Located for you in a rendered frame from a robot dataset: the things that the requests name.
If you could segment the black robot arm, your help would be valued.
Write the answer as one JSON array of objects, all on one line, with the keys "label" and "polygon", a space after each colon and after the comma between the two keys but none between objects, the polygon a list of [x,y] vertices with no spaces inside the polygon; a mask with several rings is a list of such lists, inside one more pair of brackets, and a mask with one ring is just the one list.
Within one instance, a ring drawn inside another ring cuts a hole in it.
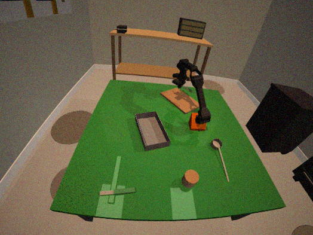
[{"label": "black robot arm", "polygon": [[[199,111],[198,115],[195,118],[196,123],[204,124],[210,122],[211,114],[210,111],[206,108],[204,91],[202,85],[204,84],[204,79],[202,73],[198,70],[197,66],[194,66],[192,63],[189,62],[188,59],[180,59],[177,64],[177,68],[180,70],[181,74],[186,74],[187,70],[190,70],[190,79],[192,85],[195,87],[198,104],[199,104]],[[192,77],[192,72],[196,71],[198,75]]]}]

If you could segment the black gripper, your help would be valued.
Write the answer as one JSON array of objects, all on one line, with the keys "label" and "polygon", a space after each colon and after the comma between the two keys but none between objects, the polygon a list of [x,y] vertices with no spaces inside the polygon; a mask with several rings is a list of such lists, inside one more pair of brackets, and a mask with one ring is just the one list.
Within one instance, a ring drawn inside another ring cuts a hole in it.
[{"label": "black gripper", "polygon": [[190,80],[190,78],[186,75],[186,74],[181,74],[179,73],[179,77],[178,77],[178,80],[173,80],[173,84],[177,85],[178,88],[181,88],[181,86],[184,85],[184,83],[186,82],[185,80],[187,79],[187,81]]}]

